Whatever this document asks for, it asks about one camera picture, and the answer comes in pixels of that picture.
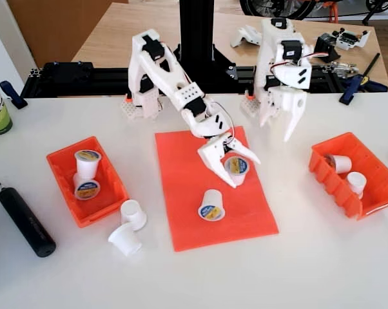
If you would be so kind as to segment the white gripper fixed finger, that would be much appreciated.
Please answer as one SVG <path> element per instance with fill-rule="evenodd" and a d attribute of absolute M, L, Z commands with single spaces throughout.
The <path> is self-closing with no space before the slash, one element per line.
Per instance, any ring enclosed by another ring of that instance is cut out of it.
<path fill-rule="evenodd" d="M 287 142 L 291 135 L 293 134 L 293 131 L 295 130 L 297 124 L 299 123 L 300 119 L 302 118 L 304 112 L 298 112 L 298 113 L 287 113 L 286 115 L 286 128 L 284 133 L 283 141 Z"/>
<path fill-rule="evenodd" d="M 206 166 L 230 187 L 234 189 L 237 187 L 220 160 L 206 160 Z"/>

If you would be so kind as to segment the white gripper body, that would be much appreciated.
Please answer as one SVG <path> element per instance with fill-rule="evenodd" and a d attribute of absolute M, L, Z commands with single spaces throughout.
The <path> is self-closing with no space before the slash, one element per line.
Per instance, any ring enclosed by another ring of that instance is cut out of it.
<path fill-rule="evenodd" d="M 271 100 L 277 109 L 291 113 L 293 118 L 301 118 L 306 108 L 307 92 L 289 87 L 270 89 Z"/>
<path fill-rule="evenodd" d="M 232 135 L 214 136 L 198 149 L 198 154 L 207 168 L 221 168 L 221 160 L 233 149 L 238 140 Z"/>

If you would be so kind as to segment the white gripper moving finger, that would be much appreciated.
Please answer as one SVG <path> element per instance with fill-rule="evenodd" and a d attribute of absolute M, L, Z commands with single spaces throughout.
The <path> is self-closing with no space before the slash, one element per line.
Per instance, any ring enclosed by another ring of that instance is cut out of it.
<path fill-rule="evenodd" d="M 257 164 L 261 164 L 258 156 L 252 152 L 249 148 L 244 146 L 239 140 L 233 140 L 231 142 L 231 149 L 238 155 L 244 156 Z"/>
<path fill-rule="evenodd" d="M 275 102 L 274 94 L 272 92 L 263 94 L 260 101 L 259 126 L 263 127 L 277 111 L 278 107 Z"/>

